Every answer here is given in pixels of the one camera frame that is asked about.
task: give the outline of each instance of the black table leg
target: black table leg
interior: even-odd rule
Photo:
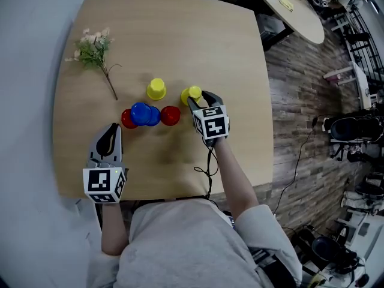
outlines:
[[[262,42],[263,48],[264,48],[264,52],[266,52],[269,49],[271,49],[271,47],[274,44],[277,44],[279,41],[283,40],[284,38],[286,38],[288,35],[290,35],[293,32],[293,30],[289,26],[287,26],[285,22],[283,22],[283,23],[284,23],[284,26],[285,26],[284,30],[282,30],[279,34],[275,35],[274,37],[272,37],[268,41],[263,41]]]

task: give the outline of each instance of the black strap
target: black strap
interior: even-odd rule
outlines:
[[[270,255],[264,249],[250,248],[250,252],[254,262],[263,269],[275,288],[297,288],[295,279],[276,255]]]

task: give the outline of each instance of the gray wood plank floor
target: gray wood plank floor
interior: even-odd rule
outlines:
[[[274,126],[274,173],[270,184],[255,187],[261,203],[275,210],[283,188],[293,179],[301,144],[315,116],[347,113],[359,108],[354,84],[337,86],[322,76],[348,66],[349,56],[339,38],[325,29],[325,41],[313,45],[296,34],[265,53]],[[340,201],[349,179],[359,180],[363,166],[332,160],[329,137],[321,132],[323,117],[304,145],[295,183],[283,194],[277,219],[283,227],[312,224],[323,233],[343,210]],[[223,194],[212,195],[220,209],[228,209]]]

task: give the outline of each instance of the power cord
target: power cord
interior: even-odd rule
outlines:
[[[298,158],[298,160],[297,160],[297,162],[296,162],[296,167],[295,167],[295,175],[293,176],[292,181],[291,181],[288,185],[285,186],[285,188],[282,190],[282,192],[281,192],[281,194],[280,194],[280,198],[279,198],[279,200],[278,200],[277,207],[276,207],[276,209],[275,209],[275,211],[274,211],[274,215],[275,215],[275,216],[276,216],[276,211],[277,211],[278,207],[280,206],[280,201],[281,201],[281,198],[283,197],[283,194],[284,194],[285,190],[287,190],[291,185],[293,185],[293,183],[294,183],[295,180],[296,180],[296,173],[297,173],[297,171],[298,171],[298,166],[299,166],[299,161],[300,161],[300,157],[301,157],[301,150],[302,150],[302,147],[308,142],[308,140],[309,140],[311,134],[312,134],[313,131],[314,131],[314,127],[316,126],[317,121],[319,120],[319,117],[320,117],[320,116],[322,116],[322,115],[319,115],[319,116],[315,116],[315,117],[314,117],[314,119],[312,120],[312,129],[311,129],[311,132],[310,132],[309,135],[307,136],[307,139],[304,141],[304,143],[300,146],[299,158]]]
[[[209,199],[209,197],[211,196],[211,191],[212,191],[212,178],[211,178],[211,176],[216,175],[216,173],[218,172],[218,161],[217,161],[216,155],[213,153],[216,142],[217,142],[217,139],[214,139],[212,147],[208,147],[208,145],[205,143],[204,138],[203,138],[203,143],[204,143],[205,147],[207,147],[209,150],[208,157],[207,157],[207,165],[206,165],[207,168],[206,168],[206,170],[203,170],[201,167],[195,166],[193,169],[197,172],[204,173],[208,177],[209,189],[208,189],[207,195],[205,196],[205,199],[208,199],[209,201],[213,202],[217,206],[217,204],[213,200]],[[216,163],[217,163],[216,171],[213,174],[211,174],[210,170],[209,170],[209,165],[211,164],[211,156],[212,155],[214,156]]]

